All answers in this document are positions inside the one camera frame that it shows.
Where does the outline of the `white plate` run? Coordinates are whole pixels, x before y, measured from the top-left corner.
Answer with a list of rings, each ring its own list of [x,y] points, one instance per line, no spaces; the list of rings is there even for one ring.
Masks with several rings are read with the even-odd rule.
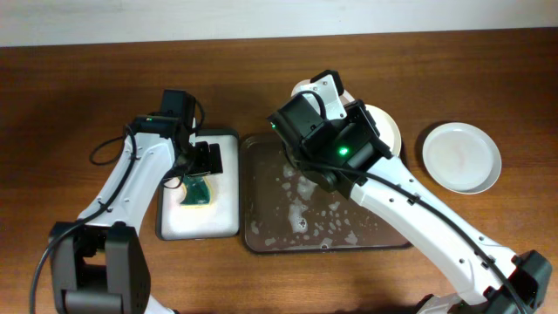
[[[319,96],[325,107],[346,106],[355,100],[355,98],[349,92],[346,92],[331,75],[316,79],[313,82],[309,79],[300,81],[292,89],[291,95],[295,96],[305,91],[311,91],[309,94],[304,94],[304,97],[308,98],[310,102],[314,103],[316,106],[318,106],[318,102],[314,94]]]
[[[365,105],[366,110],[376,122],[381,139],[392,154],[399,156],[402,148],[402,137],[395,120],[384,110],[372,105]]]

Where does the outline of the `green and yellow sponge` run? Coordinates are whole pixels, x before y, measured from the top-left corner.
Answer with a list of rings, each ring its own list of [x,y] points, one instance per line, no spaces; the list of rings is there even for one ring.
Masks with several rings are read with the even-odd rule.
[[[212,201],[212,189],[205,177],[186,177],[182,182],[184,198],[181,206],[208,206]]]

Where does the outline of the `pale grey plate front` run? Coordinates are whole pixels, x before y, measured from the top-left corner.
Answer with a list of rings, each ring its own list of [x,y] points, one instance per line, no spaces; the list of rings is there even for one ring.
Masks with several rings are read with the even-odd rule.
[[[500,178],[502,159],[493,139],[476,126],[448,122],[425,137],[422,160],[442,187],[462,195],[487,191]]]

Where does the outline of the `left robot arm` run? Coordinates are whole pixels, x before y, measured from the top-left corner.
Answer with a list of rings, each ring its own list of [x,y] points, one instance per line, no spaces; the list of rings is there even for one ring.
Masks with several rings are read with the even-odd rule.
[[[74,222],[56,222],[42,262],[51,264],[59,313],[168,313],[151,294],[139,232],[164,182],[222,171],[218,145],[198,142],[205,113],[184,91],[165,90],[159,111],[125,125],[116,166]]]

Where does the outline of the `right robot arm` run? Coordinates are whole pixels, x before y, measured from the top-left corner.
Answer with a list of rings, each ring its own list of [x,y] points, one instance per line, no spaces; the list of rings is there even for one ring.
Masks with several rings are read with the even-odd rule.
[[[455,289],[428,295],[420,313],[534,313],[552,266],[483,235],[427,190],[380,138],[360,99],[341,100],[336,71],[319,73],[268,120],[291,166],[327,192],[378,215],[422,252]]]

